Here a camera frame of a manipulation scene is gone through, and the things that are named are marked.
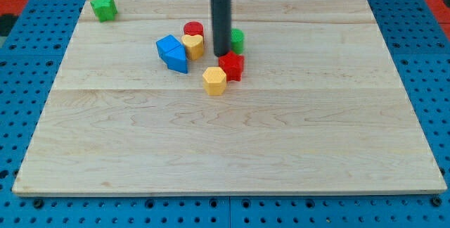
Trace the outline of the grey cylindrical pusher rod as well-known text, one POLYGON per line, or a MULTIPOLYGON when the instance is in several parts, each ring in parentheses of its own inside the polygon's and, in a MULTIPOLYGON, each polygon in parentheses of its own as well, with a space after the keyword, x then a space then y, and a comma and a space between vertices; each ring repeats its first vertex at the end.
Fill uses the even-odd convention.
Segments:
POLYGON ((231 0, 210 0, 213 49, 216 57, 231 50, 231 0))

